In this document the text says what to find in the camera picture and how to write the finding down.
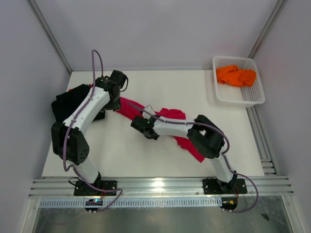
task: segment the white wall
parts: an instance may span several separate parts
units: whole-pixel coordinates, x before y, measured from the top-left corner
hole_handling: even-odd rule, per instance
[[[69,74],[27,1],[0,7],[0,231],[14,233],[50,145],[50,103]]]
[[[74,71],[212,67],[248,56],[276,0],[36,0]]]
[[[282,174],[311,221],[311,1],[288,1],[255,57],[266,95],[258,106]]]

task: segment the wire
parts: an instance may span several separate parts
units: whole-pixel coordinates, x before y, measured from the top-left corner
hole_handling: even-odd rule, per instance
[[[226,141],[226,143],[227,143],[227,148],[226,148],[226,150],[222,153],[222,156],[223,156],[224,159],[225,159],[225,163],[226,163],[226,165],[227,165],[229,171],[230,171],[231,173],[233,173],[234,175],[242,176],[242,177],[246,178],[247,180],[249,180],[250,183],[251,183],[251,184],[253,185],[253,187],[255,188],[255,191],[256,191],[256,200],[255,200],[254,204],[253,204],[251,207],[249,207],[249,208],[247,208],[247,209],[245,209],[245,210],[235,210],[235,211],[226,210],[226,211],[228,211],[228,212],[230,212],[230,213],[241,214],[241,213],[245,213],[245,212],[248,212],[248,211],[252,210],[252,209],[257,205],[258,199],[259,199],[259,192],[258,192],[257,186],[255,185],[255,183],[254,183],[249,177],[247,177],[247,176],[245,176],[245,175],[243,175],[243,174],[237,173],[237,172],[235,172],[235,171],[232,170],[232,168],[231,168],[231,166],[230,166],[230,164],[229,164],[229,161],[228,161],[228,159],[227,159],[227,157],[226,157],[226,155],[225,155],[225,154],[229,151],[229,149],[230,149],[229,139],[226,137],[226,135],[225,135],[221,130],[219,130],[219,129],[217,129],[216,127],[213,127],[213,126],[211,126],[211,125],[208,125],[208,124],[205,124],[205,123],[200,123],[200,122],[176,122],[176,121],[170,121],[170,120],[163,120],[163,119],[161,119],[161,118],[159,118],[159,117],[156,117],[156,116],[152,115],[151,113],[147,112],[146,110],[137,107],[136,105],[134,105],[134,104],[132,104],[132,103],[130,103],[130,102],[128,102],[128,104],[131,105],[132,107],[136,108],[136,109],[139,110],[139,111],[145,112],[146,114],[148,114],[148,115],[151,116],[152,118],[154,118],[154,119],[156,119],[156,120],[159,120],[159,121],[162,121],[162,122],[164,122],[164,123],[170,123],[170,124],[175,124],[175,125],[202,125],[202,126],[206,126],[206,127],[210,128],[210,129],[212,129],[212,130],[218,132],[218,133],[225,139],[225,141]]]
[[[112,193],[112,192],[117,192],[117,191],[121,191],[119,193],[119,195],[113,200],[111,201],[111,203],[109,203],[106,207],[104,207],[103,209],[97,211],[97,212],[101,212],[104,211],[106,209],[108,209],[121,195],[122,193],[122,189],[121,188],[117,188],[114,190],[103,190],[103,189],[98,189],[96,187],[94,187],[93,185],[91,185],[88,181],[86,181],[79,173],[78,171],[74,168],[73,165],[70,165],[69,167],[66,166],[66,152],[67,152],[67,140],[68,140],[68,136],[70,133],[70,130],[76,120],[76,118],[79,116],[79,114],[85,109],[85,107],[88,105],[88,103],[91,101],[93,95],[94,95],[94,91],[95,91],[95,80],[96,80],[96,76],[95,76],[95,61],[94,61],[94,53],[97,53],[100,61],[101,61],[101,66],[102,66],[102,72],[103,72],[103,62],[102,62],[102,58],[100,56],[100,54],[96,51],[96,50],[92,50],[92,71],[93,71],[93,86],[92,86],[92,91],[91,91],[91,95],[90,97],[87,99],[87,101],[85,102],[85,104],[77,111],[77,113],[75,114],[75,116],[73,117],[73,119],[71,120],[71,123],[68,126],[68,129],[66,131],[65,134],[65,139],[64,139],[64,149],[63,149],[63,167],[65,172],[69,171],[69,169],[72,167],[73,171],[77,174],[77,176],[84,181],[88,186],[90,186],[91,188],[93,188],[94,190],[100,191],[100,192],[107,192],[107,193]]]
[[[94,55],[93,52],[97,53],[99,60],[101,61],[101,67],[102,67],[102,78],[104,77],[104,67],[103,67],[103,61],[102,61],[102,57],[100,56],[99,52],[97,52],[96,50],[92,50],[92,61],[94,60]]]
[[[94,91],[95,91],[95,81],[96,81],[96,76],[95,76],[95,62],[94,62],[94,53],[97,53],[101,63],[102,63],[102,58],[100,56],[100,54],[96,51],[96,50],[92,50],[92,71],[93,71],[93,85],[92,85],[92,91],[91,91],[91,95],[90,97],[87,99],[87,101],[85,102],[85,104],[78,110],[78,112],[75,114],[75,116],[73,117],[73,119],[71,120],[71,123],[68,126],[68,129],[66,131],[65,134],[65,139],[64,139],[64,149],[63,149],[63,167],[65,172],[69,171],[69,169],[71,167],[73,167],[73,165],[70,165],[69,167],[67,167],[66,165],[66,153],[67,153],[67,141],[68,141],[68,136],[70,133],[70,130],[75,122],[75,120],[77,119],[77,117],[79,116],[79,114],[85,109],[85,107],[88,105],[88,103],[91,101],[93,95],[94,95]]]
[[[126,77],[126,87],[125,87],[125,89],[124,89],[124,90],[122,90],[122,91],[120,91],[120,92],[126,91],[127,86],[128,86],[128,77]]]
[[[237,200],[239,200],[239,189],[237,186],[235,187],[235,190],[234,190],[235,196],[236,196]]]
[[[214,130],[216,131],[217,133],[219,133],[226,141],[227,143],[227,148],[225,149],[225,151],[223,153],[227,153],[230,149],[230,143],[229,143],[229,139],[227,138],[227,136],[218,128],[214,127],[214,126],[211,126],[211,125],[208,125],[208,124],[205,124],[205,123],[201,123],[201,122],[177,122],[177,121],[171,121],[171,120],[163,120],[157,116],[154,116],[152,115],[151,113],[147,112],[146,110],[142,109],[142,108],[139,108],[137,107],[136,105],[128,102],[129,105],[131,105],[132,107],[136,108],[137,110],[139,110],[140,112],[144,112],[146,114],[148,114],[149,116],[151,116],[152,118],[156,119],[156,120],[159,120],[161,122],[164,122],[164,123],[169,123],[169,124],[174,124],[174,125],[202,125],[202,126],[205,126],[205,127],[208,127],[209,129],[211,130]]]
[[[86,179],[84,179],[80,174],[79,172],[73,168],[73,171],[76,173],[76,175],[84,182],[86,183],[88,186],[90,186],[92,189],[94,190],[97,190],[97,191],[100,191],[100,192],[105,192],[105,193],[113,193],[113,192],[117,192],[117,191],[120,191],[120,193],[117,195],[116,198],[114,198],[107,206],[103,207],[102,209],[96,211],[97,213],[98,212],[102,212],[106,209],[108,209],[111,205],[113,205],[113,203],[115,203],[117,201],[117,199],[122,195],[122,192],[123,190],[121,188],[116,188],[116,189],[112,189],[112,190],[105,190],[105,189],[100,189],[100,188],[96,188],[94,187],[93,185],[91,185]]]
[[[69,178],[69,180],[68,180],[68,182],[69,182],[71,185],[76,186],[73,182],[70,181],[71,179],[79,179],[79,178],[78,178],[78,177],[71,177],[71,178]]]
[[[105,192],[102,192],[102,194],[101,194],[101,200],[103,200],[103,198],[106,196],[106,193]]]
[[[231,168],[231,166],[230,166],[230,164],[229,164],[229,161],[228,161],[226,155],[225,155],[224,153],[222,153],[222,155],[223,155],[223,157],[224,157],[224,159],[225,159],[225,164],[227,165],[227,167],[228,167],[228,169],[230,170],[230,172],[233,173],[234,175],[242,176],[242,177],[246,178],[246,179],[253,185],[253,187],[254,187],[254,189],[255,189],[255,191],[256,191],[256,199],[255,199],[254,204],[253,204],[251,207],[249,207],[249,208],[247,208],[247,209],[245,209],[245,210],[233,210],[233,211],[231,211],[231,213],[236,213],[236,214],[242,214],[242,213],[248,212],[248,211],[252,210],[252,209],[257,205],[257,203],[258,203],[258,200],[259,200],[259,192],[258,192],[257,186],[256,186],[255,183],[251,180],[251,178],[249,178],[248,176],[245,176],[245,175],[243,175],[243,174],[240,174],[240,173],[237,173],[237,172],[233,171],[232,168]]]

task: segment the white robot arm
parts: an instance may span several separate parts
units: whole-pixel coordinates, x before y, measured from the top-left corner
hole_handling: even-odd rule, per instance
[[[131,126],[134,129],[143,133],[148,139],[157,140],[159,136],[166,135],[188,138],[199,153],[210,159],[220,185],[225,189],[234,188],[236,176],[229,170],[225,158],[221,155],[227,145],[221,134],[206,127],[208,125],[218,129],[209,119],[203,115],[199,115],[195,120],[165,118],[157,116],[150,105],[144,108],[142,116],[137,116],[132,121]]]
[[[120,71],[114,70],[110,77],[100,77],[96,79],[94,93],[91,95],[90,89],[86,98],[74,113],[63,123],[54,123],[52,126],[52,146],[53,152],[63,159],[65,134],[71,126],[66,145],[66,162],[89,183],[94,184],[101,178],[100,173],[95,169],[88,159],[89,146],[85,140],[85,133],[95,116],[100,110],[118,110],[121,108],[120,89],[123,87],[127,77]]]

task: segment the white plastic basket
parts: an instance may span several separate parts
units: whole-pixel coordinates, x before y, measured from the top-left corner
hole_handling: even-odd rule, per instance
[[[256,72],[256,80],[251,87],[235,87],[217,82],[216,69],[230,65],[237,65],[240,69],[252,69]],[[216,56],[213,58],[216,101],[226,106],[251,107],[264,103],[265,96],[256,63],[251,58]]]

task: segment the orange towel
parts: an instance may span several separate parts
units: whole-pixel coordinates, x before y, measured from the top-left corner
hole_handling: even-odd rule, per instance
[[[216,69],[217,82],[231,86],[252,86],[256,80],[256,72],[249,69],[239,69],[235,65]]]

